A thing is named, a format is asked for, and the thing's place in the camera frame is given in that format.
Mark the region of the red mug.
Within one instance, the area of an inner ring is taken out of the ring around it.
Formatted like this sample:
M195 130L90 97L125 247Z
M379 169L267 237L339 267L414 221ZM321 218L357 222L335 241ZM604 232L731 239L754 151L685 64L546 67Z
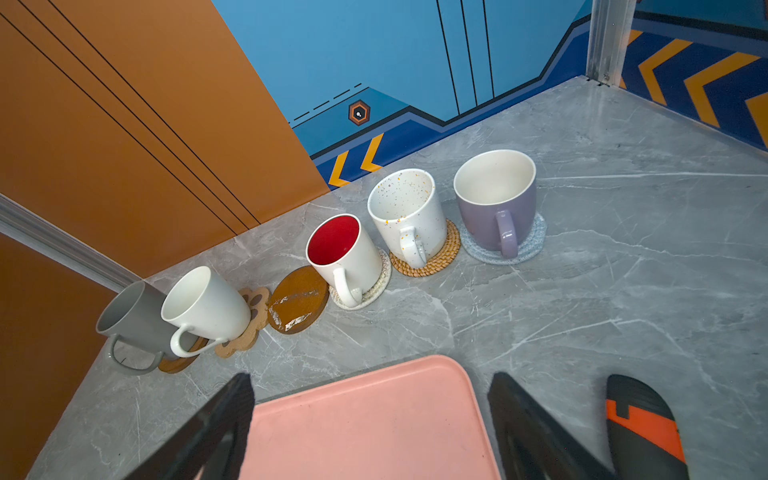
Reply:
M325 220L311 234L305 254L347 308L362 305L363 295L375 286L383 270L379 250L352 214Z

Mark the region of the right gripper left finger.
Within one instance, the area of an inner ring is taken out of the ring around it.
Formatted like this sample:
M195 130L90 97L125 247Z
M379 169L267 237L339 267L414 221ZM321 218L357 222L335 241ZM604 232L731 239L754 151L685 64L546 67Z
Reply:
M237 479L244 462L255 397L250 375L238 373L130 479Z

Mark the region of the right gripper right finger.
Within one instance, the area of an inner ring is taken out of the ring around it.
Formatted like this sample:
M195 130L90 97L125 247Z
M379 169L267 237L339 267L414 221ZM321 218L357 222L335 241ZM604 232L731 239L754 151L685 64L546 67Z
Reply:
M507 479L616 477L509 374L493 375L487 398Z

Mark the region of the purple mug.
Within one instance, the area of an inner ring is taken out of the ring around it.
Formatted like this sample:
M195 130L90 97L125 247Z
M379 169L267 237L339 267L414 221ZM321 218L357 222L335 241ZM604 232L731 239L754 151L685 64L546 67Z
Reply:
M534 224L536 175L531 157L504 149L476 155L458 169L453 188L477 245L504 259L520 255Z

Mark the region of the white mug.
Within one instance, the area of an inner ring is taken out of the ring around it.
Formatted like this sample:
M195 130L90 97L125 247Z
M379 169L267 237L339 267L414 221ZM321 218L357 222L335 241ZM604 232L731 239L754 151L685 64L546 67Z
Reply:
M237 339L248 327L251 310L242 295L208 266L186 273L166 296L161 317L177 327L170 348L177 357L200 355L217 345ZM212 340L198 351L181 346L184 333Z
M411 268L425 267L446 242L447 220L434 178L425 170L385 177L371 191L367 209L389 251Z

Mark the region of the woven rattan round coaster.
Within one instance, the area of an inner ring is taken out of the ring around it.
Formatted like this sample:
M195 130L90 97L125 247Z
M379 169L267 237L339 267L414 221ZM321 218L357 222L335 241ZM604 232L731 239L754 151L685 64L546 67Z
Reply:
M456 225L450 219L447 219L446 223L446 242L441 250L427 262L425 267L413 268L405 261L395 257L393 253L389 253L393 268L408 277L427 277L447 268L455 260L461 249L461 239Z

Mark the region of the plain brown round coaster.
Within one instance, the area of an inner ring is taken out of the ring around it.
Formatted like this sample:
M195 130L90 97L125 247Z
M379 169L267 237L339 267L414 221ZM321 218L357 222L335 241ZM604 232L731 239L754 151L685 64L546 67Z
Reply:
M190 347L191 352L197 352L209 343L209 340L203 337L198 337L195 343ZM183 357L176 360L169 360L163 358L159 363L158 369L167 374L176 374L186 369L197 359L197 355L192 357Z

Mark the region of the brown coaster with scratches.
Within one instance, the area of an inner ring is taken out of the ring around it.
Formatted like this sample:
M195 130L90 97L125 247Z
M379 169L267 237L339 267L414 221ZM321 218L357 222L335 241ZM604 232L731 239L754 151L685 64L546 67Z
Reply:
M272 293L268 322L282 334L299 333L320 316L329 296L329 284L312 266L296 269Z

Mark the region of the cork paw-shaped coaster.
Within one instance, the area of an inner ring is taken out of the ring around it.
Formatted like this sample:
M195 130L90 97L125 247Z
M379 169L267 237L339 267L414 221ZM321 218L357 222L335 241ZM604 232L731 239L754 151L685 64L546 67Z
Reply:
M246 330L238 338L215 347L216 355L223 359L231 357L236 352L244 352L251 349L258 339L259 332L268 323L270 290L267 287L258 287L256 289L242 288L239 290L239 294L251 310L251 319Z

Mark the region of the pink plastic tray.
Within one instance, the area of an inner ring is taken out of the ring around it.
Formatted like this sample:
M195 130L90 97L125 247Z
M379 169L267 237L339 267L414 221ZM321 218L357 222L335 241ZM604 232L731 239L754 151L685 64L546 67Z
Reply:
M242 479L497 479L476 396L431 355L257 405Z

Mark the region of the grey mug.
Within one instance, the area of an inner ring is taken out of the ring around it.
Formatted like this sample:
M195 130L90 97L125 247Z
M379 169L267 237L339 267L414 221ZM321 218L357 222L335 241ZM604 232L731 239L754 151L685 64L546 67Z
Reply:
M137 281L120 292L101 313L96 331L108 338L105 357L117 371L139 376L158 368L163 358L182 358L170 348L177 327L161 317L165 298L166 295L152 285ZM115 355L118 341L152 354L152 363L144 368L123 365Z

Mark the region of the white embroidered round coaster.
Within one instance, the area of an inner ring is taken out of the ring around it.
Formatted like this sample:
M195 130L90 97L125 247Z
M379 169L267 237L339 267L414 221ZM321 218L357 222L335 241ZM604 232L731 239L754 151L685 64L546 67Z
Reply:
M341 299L341 296L339 295L335 287L334 286L329 287L330 299L338 308L341 308L342 310L346 310L346 311L360 310L369 306L371 303L373 303L376 299L378 299L383 294L383 292L385 291L385 289L387 288L391 280L392 264L388 254L382 248L378 248L377 251L378 251L380 260L382 262L382 269L380 271L380 275L376 283L370 289L362 293L361 302L358 305L353 307L346 305Z

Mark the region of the grey-blue knitted round coaster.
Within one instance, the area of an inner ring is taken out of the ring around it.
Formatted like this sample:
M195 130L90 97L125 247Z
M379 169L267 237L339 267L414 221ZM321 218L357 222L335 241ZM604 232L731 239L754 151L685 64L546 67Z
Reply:
M491 251L480 247L465 226L459 224L459 233L464 250L474 259L491 265L517 265L534 258L543 248L547 223L540 213L536 213L532 230L518 248L518 255L505 258L500 251Z

